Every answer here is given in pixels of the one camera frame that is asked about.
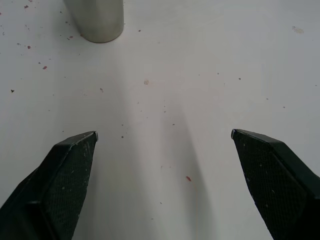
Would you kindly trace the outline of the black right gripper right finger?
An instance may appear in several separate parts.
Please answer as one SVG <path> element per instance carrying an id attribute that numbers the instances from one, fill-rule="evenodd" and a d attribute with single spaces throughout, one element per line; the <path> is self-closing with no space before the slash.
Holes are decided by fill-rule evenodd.
<path id="1" fill-rule="evenodd" d="M 233 129 L 250 195 L 274 240 L 320 238 L 320 178 L 282 141 Z"/>

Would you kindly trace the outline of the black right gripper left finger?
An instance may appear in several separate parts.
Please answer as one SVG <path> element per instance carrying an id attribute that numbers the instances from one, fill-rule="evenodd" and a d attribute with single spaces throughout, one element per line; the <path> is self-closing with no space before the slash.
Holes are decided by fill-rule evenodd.
<path id="1" fill-rule="evenodd" d="M 87 195 L 96 131 L 55 144 L 0 208 L 2 240 L 72 239 Z"/>

